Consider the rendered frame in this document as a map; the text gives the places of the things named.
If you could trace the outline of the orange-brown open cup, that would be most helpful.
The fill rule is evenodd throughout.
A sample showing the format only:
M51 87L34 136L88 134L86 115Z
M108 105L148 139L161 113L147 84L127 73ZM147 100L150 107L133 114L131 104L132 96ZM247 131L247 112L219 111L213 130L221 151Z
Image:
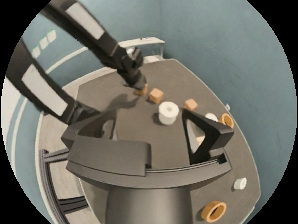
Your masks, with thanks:
M228 126L231 126L232 129L233 129L233 127L234 127L234 122L233 122L232 118L231 118L229 115L224 115L224 116L219 120L219 122L225 124L224 121L227 123Z

